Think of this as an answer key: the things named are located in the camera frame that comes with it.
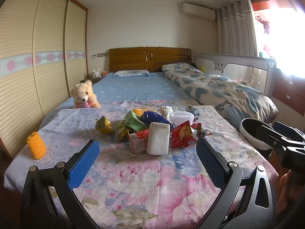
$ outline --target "white rabbit figurine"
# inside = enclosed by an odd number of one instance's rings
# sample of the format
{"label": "white rabbit figurine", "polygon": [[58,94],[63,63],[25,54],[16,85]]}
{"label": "white rabbit figurine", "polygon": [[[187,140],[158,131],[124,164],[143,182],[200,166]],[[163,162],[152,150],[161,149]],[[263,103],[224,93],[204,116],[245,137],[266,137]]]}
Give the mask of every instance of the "white rabbit figurine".
{"label": "white rabbit figurine", "polygon": [[100,69],[98,70],[92,70],[93,74],[92,74],[92,77],[93,78],[98,78],[98,77],[101,77],[101,74],[100,74]]}

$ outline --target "blue bed sheet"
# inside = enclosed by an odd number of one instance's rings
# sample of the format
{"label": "blue bed sheet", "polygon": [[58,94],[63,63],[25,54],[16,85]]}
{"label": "blue bed sheet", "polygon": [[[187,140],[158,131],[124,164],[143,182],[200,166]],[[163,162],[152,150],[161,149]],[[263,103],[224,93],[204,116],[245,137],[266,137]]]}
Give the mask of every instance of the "blue bed sheet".
{"label": "blue bed sheet", "polygon": [[[112,78],[113,74],[107,74],[92,86],[100,104],[127,100],[193,100],[181,87],[168,80],[162,72],[150,73],[150,77]],[[48,113],[40,128],[48,124],[61,109],[72,108],[73,105],[73,97],[71,97]]]}

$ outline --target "headboard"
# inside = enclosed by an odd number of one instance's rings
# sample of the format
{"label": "headboard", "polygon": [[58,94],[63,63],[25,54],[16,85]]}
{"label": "headboard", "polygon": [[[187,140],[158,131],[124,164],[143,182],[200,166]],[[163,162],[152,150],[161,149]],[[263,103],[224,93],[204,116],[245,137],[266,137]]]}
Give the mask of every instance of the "headboard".
{"label": "headboard", "polygon": [[192,51],[171,47],[130,47],[109,49],[109,72],[145,69],[160,72],[165,64],[192,64]]}

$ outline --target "sliding door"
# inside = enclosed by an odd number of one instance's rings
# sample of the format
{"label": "sliding door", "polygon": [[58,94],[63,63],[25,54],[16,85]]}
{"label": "sliding door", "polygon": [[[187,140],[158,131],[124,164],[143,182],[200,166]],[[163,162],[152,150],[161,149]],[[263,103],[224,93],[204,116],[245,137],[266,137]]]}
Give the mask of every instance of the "sliding door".
{"label": "sliding door", "polygon": [[67,0],[40,0],[33,54],[34,75],[44,116],[69,98],[65,75],[63,31]]}
{"label": "sliding door", "polygon": [[0,137],[14,157],[43,120],[32,57],[39,0],[6,0],[0,8]]}
{"label": "sliding door", "polygon": [[86,11],[68,1],[65,24],[66,72],[70,95],[82,79],[87,78],[85,59]]}

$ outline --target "floral cloth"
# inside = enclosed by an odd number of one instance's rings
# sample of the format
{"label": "floral cloth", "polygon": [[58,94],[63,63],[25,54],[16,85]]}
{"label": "floral cloth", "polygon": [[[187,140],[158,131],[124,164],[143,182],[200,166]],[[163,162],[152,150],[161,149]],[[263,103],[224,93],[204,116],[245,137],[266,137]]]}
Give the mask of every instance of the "floral cloth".
{"label": "floral cloth", "polygon": [[227,77],[203,73],[186,63],[162,66],[164,75],[202,105],[212,105],[233,127],[244,118],[271,123],[278,110],[262,92]]}
{"label": "floral cloth", "polygon": [[[129,142],[116,142],[115,135],[101,134],[95,119],[102,115],[115,129],[124,115],[133,108],[174,106],[184,110],[189,101],[122,102],[104,105],[101,109],[63,109],[39,130],[47,151],[40,160],[33,160],[26,146],[6,171],[5,187],[22,191],[27,171],[36,165],[51,168],[82,149],[89,139],[100,144],[100,154],[79,188],[77,198],[101,228],[128,229],[191,229],[207,212],[220,192],[207,175],[196,154],[196,144],[169,150],[165,156],[146,152],[133,154]],[[273,167],[212,106],[197,106],[199,122],[214,132],[208,142],[227,160],[254,169],[265,166],[271,182],[277,173]],[[12,170],[19,179],[12,182]],[[59,214],[65,217],[57,194],[50,187]],[[234,204],[241,198],[238,195]]]}

